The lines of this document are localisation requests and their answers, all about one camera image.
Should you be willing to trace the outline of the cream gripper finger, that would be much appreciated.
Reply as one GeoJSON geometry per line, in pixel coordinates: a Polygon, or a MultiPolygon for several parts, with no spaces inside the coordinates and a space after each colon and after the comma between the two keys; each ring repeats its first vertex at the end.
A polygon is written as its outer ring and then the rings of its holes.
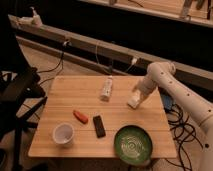
{"type": "Polygon", "coordinates": [[[139,94],[141,96],[141,103],[143,101],[145,101],[148,98],[148,96],[149,96],[149,94],[143,94],[140,90],[138,90],[137,89],[137,85],[133,88],[133,95],[134,94],[139,94]]]}

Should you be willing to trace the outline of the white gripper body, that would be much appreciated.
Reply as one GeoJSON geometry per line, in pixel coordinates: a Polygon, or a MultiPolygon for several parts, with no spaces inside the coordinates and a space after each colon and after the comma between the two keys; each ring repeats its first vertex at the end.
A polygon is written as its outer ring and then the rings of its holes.
{"type": "Polygon", "coordinates": [[[143,94],[151,94],[157,87],[157,84],[151,79],[150,76],[145,76],[137,83],[137,89],[143,94]]]}

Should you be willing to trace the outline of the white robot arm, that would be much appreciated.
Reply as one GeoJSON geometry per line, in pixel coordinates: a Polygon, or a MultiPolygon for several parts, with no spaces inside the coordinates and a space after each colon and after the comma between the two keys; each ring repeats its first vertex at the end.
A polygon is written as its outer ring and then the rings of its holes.
{"type": "Polygon", "coordinates": [[[139,91],[128,101],[136,109],[157,86],[180,105],[206,134],[205,147],[198,171],[213,171],[213,104],[174,78],[175,65],[171,62],[154,62],[147,68],[147,74],[134,86],[139,91]]]}

